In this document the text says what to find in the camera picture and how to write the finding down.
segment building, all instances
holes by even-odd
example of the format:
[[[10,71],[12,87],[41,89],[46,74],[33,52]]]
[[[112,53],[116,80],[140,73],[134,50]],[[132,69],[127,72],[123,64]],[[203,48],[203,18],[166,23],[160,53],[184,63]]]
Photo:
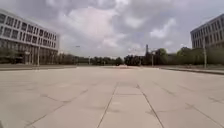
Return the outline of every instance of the building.
[[[0,9],[0,48],[16,51],[23,63],[53,63],[59,34]]]
[[[147,44],[145,47],[145,54],[149,53],[149,45]]]
[[[191,31],[192,47],[224,47],[224,14]]]

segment pole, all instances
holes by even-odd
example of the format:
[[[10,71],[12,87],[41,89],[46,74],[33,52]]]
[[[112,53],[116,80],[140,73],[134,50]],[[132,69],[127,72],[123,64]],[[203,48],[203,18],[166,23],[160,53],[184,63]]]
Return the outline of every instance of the pole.
[[[142,58],[139,57],[139,59],[140,59],[139,66],[141,66],[142,65]]]
[[[38,46],[38,52],[37,52],[37,66],[40,66],[40,45]]]
[[[89,65],[90,65],[90,56],[89,56]]]
[[[207,68],[207,52],[205,46],[205,39],[203,39],[203,51],[204,51],[204,68]]]
[[[153,58],[153,53],[152,53],[152,67],[154,66],[154,62],[153,62],[153,59],[154,59],[154,58]]]
[[[79,64],[79,57],[77,56],[77,59],[76,59],[76,65],[78,65]]]

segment overcast sky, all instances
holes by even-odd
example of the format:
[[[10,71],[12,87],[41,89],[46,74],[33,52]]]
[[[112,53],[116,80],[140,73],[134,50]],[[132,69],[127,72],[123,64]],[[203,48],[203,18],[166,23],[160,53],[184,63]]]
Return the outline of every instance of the overcast sky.
[[[0,0],[0,8],[58,32],[60,51],[117,57],[142,55],[146,44],[191,47],[190,31],[224,13],[224,0]]]

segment street light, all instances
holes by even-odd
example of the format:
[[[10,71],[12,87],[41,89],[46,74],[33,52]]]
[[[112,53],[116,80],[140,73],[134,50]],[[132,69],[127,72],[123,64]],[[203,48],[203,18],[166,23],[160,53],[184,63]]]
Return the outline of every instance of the street light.
[[[37,51],[37,66],[40,66],[40,45],[38,46],[38,51]]]
[[[205,46],[205,38],[203,39],[203,51],[204,51],[204,68],[207,68],[207,52],[206,52],[206,46]]]
[[[81,48],[81,46],[79,46],[79,45],[77,45],[77,46],[75,46],[75,48],[76,49],[80,49]],[[78,65],[78,63],[79,63],[79,57],[77,56],[77,58],[76,58],[76,65]]]
[[[90,65],[90,56],[89,56],[89,65]]]
[[[151,54],[152,54],[152,67],[154,66],[154,53],[155,53],[155,50],[151,51]]]

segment paved ground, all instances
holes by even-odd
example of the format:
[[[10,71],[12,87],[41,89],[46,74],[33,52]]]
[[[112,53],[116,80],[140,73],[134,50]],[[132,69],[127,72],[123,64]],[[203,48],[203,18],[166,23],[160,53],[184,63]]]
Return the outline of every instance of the paved ground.
[[[1,71],[0,120],[4,128],[222,128],[224,76],[150,68]]]

